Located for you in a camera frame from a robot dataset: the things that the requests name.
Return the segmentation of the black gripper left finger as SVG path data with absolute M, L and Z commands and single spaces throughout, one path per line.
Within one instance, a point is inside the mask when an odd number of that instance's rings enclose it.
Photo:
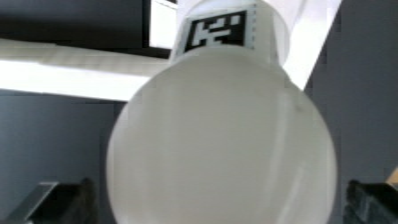
M 97 224 L 94 182 L 41 182 L 0 224 Z

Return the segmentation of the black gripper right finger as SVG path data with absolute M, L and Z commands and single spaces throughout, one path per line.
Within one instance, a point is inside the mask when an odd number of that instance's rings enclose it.
M 343 224 L 398 224 L 398 190 L 389 184 L 348 182 Z

